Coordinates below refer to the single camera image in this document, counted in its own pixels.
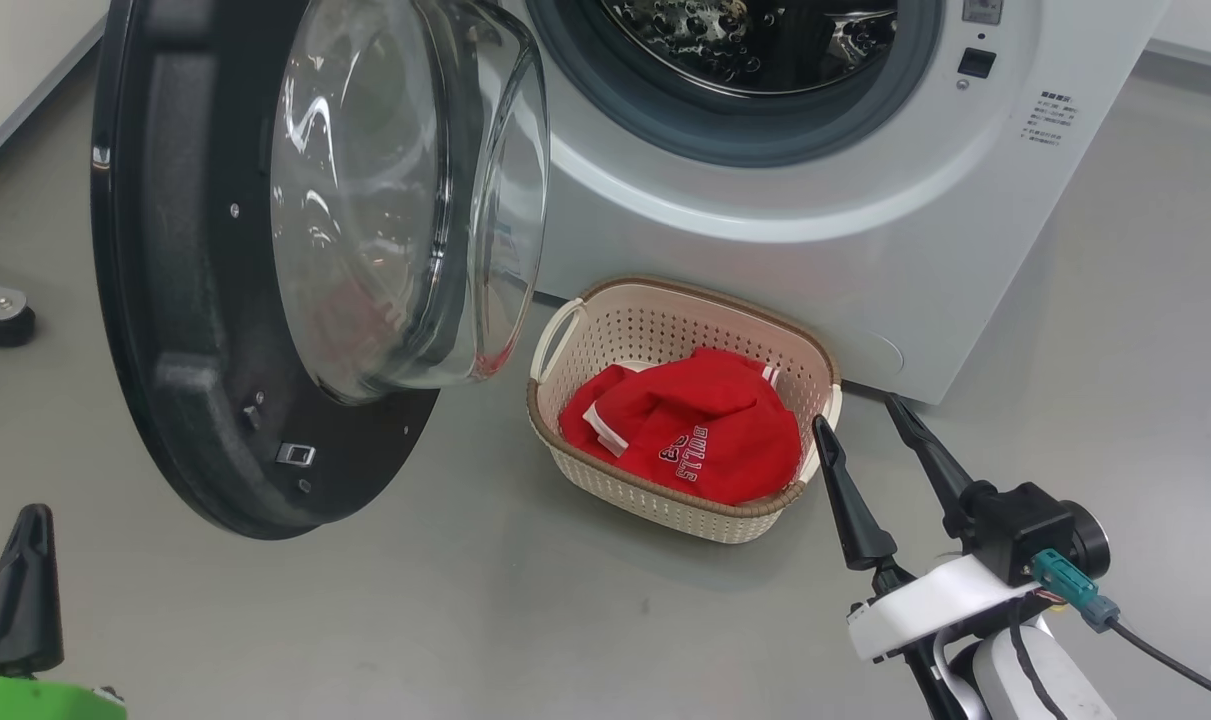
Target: beige basket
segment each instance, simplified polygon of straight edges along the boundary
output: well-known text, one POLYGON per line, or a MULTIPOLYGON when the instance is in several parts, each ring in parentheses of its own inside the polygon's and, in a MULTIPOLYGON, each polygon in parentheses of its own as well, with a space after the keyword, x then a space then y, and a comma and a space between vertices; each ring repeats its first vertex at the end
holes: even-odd
POLYGON ((809 332, 733 296, 658 278, 606 282, 556 311, 538 338, 529 378, 529 421, 570 482, 632 514, 724 543, 773 528, 819 470, 810 422, 823 414, 834 427, 840 415, 840 373, 809 332), (608 365, 681 361, 695 347, 731 350, 780 369, 779 397, 796 414, 805 455, 777 495, 742 506, 710 502, 624 473, 561 437, 561 410, 608 365))

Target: gray floor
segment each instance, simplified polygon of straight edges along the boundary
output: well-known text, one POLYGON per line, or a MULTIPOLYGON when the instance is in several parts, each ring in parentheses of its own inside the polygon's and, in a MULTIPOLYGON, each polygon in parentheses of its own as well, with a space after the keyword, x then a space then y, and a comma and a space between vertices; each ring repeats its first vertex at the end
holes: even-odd
MULTIPOLYGON (((1104 592, 1211 664, 1211 82, 1132 77, 952 393, 928 420, 977 477, 1035 480, 1107 525, 1104 592)), ((172 495, 111 371, 88 236, 88 77, 1 157, 0 282, 38 342, 0 351, 0 549, 57 515, 69 682, 134 716, 924 718, 905 667, 860 664, 823 493, 719 547, 578 491, 527 427, 523 365, 441 397, 368 509, 283 543, 218 532, 172 495)), ((539 309, 532 328, 546 319, 539 309)), ((952 551, 879 407, 839 434, 901 560, 952 551)), ((1123 718, 1211 698, 1079 620, 1058 638, 1123 718)))

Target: green connector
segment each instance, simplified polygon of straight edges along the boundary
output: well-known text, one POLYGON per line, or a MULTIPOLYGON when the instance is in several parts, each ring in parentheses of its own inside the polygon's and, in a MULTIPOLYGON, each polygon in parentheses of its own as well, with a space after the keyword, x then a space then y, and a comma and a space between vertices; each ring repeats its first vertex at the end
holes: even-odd
POLYGON ((1043 588, 1067 600, 1075 610, 1085 610, 1089 601, 1098 597, 1098 584, 1057 551, 1035 553, 1031 559, 1031 577, 1043 588))

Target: washing machine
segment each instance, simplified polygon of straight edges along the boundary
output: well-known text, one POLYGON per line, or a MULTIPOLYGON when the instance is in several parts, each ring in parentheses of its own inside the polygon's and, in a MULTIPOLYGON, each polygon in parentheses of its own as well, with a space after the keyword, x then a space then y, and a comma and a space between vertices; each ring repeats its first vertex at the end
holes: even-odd
POLYGON ((111 0, 103 319, 144 445, 220 528, 361 509, 536 290, 614 273, 774 306, 937 401, 1163 10, 504 2, 111 0))
POLYGON ((1166 8, 504 2, 547 61, 540 290, 659 273, 745 296, 851 381, 931 404, 1166 8))

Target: open washing machine door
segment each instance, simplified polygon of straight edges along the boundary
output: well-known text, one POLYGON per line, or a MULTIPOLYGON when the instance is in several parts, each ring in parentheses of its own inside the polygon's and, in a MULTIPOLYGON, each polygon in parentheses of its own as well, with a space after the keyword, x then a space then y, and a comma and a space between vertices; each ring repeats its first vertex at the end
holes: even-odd
POLYGON ((231 532, 346 518, 521 329, 532 34, 483 0, 113 0, 101 63, 94 254, 148 450, 231 532))

